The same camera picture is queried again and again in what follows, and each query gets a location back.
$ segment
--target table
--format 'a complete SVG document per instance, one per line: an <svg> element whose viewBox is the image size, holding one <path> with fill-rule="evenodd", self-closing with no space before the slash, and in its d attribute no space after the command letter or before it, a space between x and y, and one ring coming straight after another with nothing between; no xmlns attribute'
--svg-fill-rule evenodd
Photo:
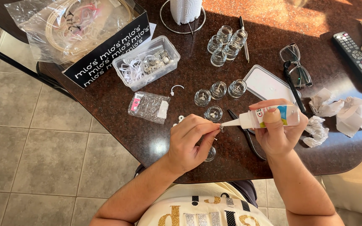
<svg viewBox="0 0 362 226"><path fill-rule="evenodd" d="M231 120L227 109L243 113L259 99L246 92L241 98L226 96L212 100L205 108L194 104L194 94L202 88L209 89L216 81L229 85L244 78L254 64L259 64L283 79L279 50L295 42L301 52L301 64L309 71L314 85L300 92L307 110L309 97L323 87L336 95L335 100L355 96L362 99L362 88L331 42L332 35L348 32L354 41L362 45L361 24L362 1L319 0L296 7L284 0L232 0L204 1L207 18L203 28L191 35L179 35L167 30L160 22L159 10L164 0L139 1L148 11L149 21L156 23L154 37L166 35L181 55L178 68L139 91L170 96L173 85L184 85L176 89L164 125L128 115L128 105L134 92L126 87L114 69L100 76L82 90L60 73L53 64L45 64L51 74L94 116L105 128L144 166L157 161L169 147L170 129L178 123L178 116L191 113L203 116L212 105L220 106L222 121ZM163 15L170 21L169 5ZM248 31L250 62L243 52L233 62L223 67L210 63L206 46L208 40L224 24L239 29L238 17L244 18ZM330 129L329 138L318 147L308 148L303 142L309 134L304 132L295 150L305 166L315 175L346 172L362 161L362 131L349 138L336 130L336 118L326 117L324 126ZM250 150L244 134L238 127L228 127L217 136L217 154L212 162L204 162L194 170L179 177L178 183L235 181L271 178L272 172L266 161L259 160ZM260 149L254 140L254 146Z"/></svg>

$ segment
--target paper towel roll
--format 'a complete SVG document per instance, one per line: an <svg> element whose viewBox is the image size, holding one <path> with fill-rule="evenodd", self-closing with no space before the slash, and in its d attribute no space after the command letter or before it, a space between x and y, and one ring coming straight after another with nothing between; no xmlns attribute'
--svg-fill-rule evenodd
<svg viewBox="0 0 362 226"><path fill-rule="evenodd" d="M170 10L174 21L179 25L195 20L201 14L202 0L170 0Z"/></svg>

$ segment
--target white glue bottle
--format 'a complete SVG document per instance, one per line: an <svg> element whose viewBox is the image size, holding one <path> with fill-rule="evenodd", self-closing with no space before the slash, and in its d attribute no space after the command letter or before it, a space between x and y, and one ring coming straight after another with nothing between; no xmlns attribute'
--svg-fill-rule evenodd
<svg viewBox="0 0 362 226"><path fill-rule="evenodd" d="M300 123L300 109L295 105L274 105L264 107L257 110L250 110L246 113L240 114L238 119L224 122L220 127L224 126L241 126L243 129L250 128L265 128L264 115L272 109L278 108L282 116L284 126L296 126Z"/></svg>

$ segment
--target black pliers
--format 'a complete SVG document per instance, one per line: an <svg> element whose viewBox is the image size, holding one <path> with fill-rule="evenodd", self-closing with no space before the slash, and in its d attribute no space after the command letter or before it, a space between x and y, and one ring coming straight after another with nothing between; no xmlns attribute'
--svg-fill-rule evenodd
<svg viewBox="0 0 362 226"><path fill-rule="evenodd" d="M232 110L227 110L230 114L230 116L233 118L233 119L238 119L238 116L232 111ZM255 134L254 131L250 130L250 129L243 129L241 128L243 131L244 131L244 134L245 134L245 137L247 138L247 141L248 141L248 146L249 148L251 149L251 151L258 157L260 158L261 160L263 161L266 161L266 158L263 158L262 156L260 156L258 154L258 152L255 150L255 147L254 147L254 144L252 143L252 140L251 140L251 136L249 135L249 132Z"/></svg>

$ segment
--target hand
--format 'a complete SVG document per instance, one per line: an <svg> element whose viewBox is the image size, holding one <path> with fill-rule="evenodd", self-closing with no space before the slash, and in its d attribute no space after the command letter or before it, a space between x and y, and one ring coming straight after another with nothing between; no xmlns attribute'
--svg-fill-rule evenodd
<svg viewBox="0 0 362 226"><path fill-rule="evenodd" d="M264 100L250 105L256 110L273 105L293 105L286 99ZM271 109L264 114L266 128L255 129L255 136L267 155L275 156L290 152L299 141L308 118L300 112L300 123L296 126L283 126L279 109Z"/></svg>
<svg viewBox="0 0 362 226"><path fill-rule="evenodd" d="M164 156L170 171L181 176L199 166L208 156L220 124L191 114L170 130L170 148ZM201 146L195 144L205 135Z"/></svg>

